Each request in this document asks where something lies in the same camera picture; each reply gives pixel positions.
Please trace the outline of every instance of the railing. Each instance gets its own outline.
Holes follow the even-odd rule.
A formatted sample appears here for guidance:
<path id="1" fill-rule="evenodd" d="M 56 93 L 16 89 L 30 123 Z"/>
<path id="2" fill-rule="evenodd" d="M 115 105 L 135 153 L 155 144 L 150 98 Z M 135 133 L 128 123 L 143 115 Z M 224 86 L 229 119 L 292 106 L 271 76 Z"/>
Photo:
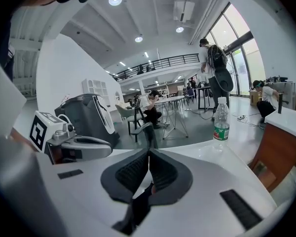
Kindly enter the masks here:
<path id="1" fill-rule="evenodd" d="M 139 66 L 132 67 L 130 70 L 124 70 L 122 72 L 117 73 L 113 78 L 116 81 L 122 81 L 127 78 L 136 76 L 136 75 L 141 75 L 144 73 L 150 73 L 152 71 L 158 70 L 158 69 L 163 69 L 163 68 L 168 68 L 171 66 L 177 66 L 177 65 L 183 65 L 183 64 L 189 64 L 189 63 L 197 63 L 199 62 L 198 54 L 193 53 L 193 54 L 185 54 L 185 55 L 179 55 L 179 56 L 173 56 L 161 60 L 156 60 L 152 62 L 147 62 L 144 64 L 141 64 L 143 66 L 143 71 L 140 73 Z"/>

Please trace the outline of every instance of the white shirt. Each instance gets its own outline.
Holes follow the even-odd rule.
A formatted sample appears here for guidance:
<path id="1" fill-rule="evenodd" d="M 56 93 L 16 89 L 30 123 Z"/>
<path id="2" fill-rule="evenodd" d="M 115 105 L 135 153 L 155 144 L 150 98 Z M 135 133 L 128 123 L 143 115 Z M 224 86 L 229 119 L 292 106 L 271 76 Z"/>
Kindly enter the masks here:
<path id="1" fill-rule="evenodd" d="M 145 110 L 148 110 L 147 106 L 151 105 L 151 100 L 148 98 L 148 94 L 141 95 L 140 97 L 140 109 L 144 112 Z"/>
<path id="2" fill-rule="evenodd" d="M 207 47 L 201 47 L 200 51 L 198 53 L 199 62 L 202 64 L 203 62 L 206 62 L 205 67 L 205 74 L 207 74 L 206 78 L 212 78 L 215 76 L 215 69 L 210 67 L 207 62 L 208 57 L 208 48 Z"/>
<path id="3" fill-rule="evenodd" d="M 262 88 L 262 100 L 269 102 L 274 109 L 278 108 L 278 102 L 276 97 L 273 95 L 274 89 L 264 86 Z"/>

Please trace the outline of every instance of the bottle label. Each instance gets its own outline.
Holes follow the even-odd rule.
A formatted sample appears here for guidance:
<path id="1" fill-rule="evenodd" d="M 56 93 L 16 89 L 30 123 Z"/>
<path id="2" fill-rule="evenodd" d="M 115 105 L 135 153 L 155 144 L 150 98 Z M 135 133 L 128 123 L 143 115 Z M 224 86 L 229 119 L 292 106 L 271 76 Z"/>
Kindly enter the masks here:
<path id="1" fill-rule="evenodd" d="M 226 140 L 228 139 L 229 128 L 218 128 L 215 126 L 214 138 L 217 140 Z"/>

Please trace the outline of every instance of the power strip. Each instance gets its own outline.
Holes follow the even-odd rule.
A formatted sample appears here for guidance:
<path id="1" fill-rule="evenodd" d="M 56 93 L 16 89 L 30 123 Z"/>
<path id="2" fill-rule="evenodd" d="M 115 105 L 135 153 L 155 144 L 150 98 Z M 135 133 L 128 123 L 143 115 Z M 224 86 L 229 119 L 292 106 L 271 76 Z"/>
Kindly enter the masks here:
<path id="1" fill-rule="evenodd" d="M 244 116 L 244 115 L 241 115 L 241 116 L 239 116 L 237 119 L 238 120 L 242 120 L 242 119 L 244 119 L 246 116 Z"/>

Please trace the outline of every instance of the bottle cap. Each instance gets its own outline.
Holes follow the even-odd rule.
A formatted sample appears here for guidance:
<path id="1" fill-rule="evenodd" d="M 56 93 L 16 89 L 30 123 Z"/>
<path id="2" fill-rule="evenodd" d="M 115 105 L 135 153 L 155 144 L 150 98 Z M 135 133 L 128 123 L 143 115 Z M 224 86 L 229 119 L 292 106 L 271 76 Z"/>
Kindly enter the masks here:
<path id="1" fill-rule="evenodd" d="M 218 98 L 218 103 L 219 104 L 226 104 L 227 103 L 226 97 L 219 97 Z"/>

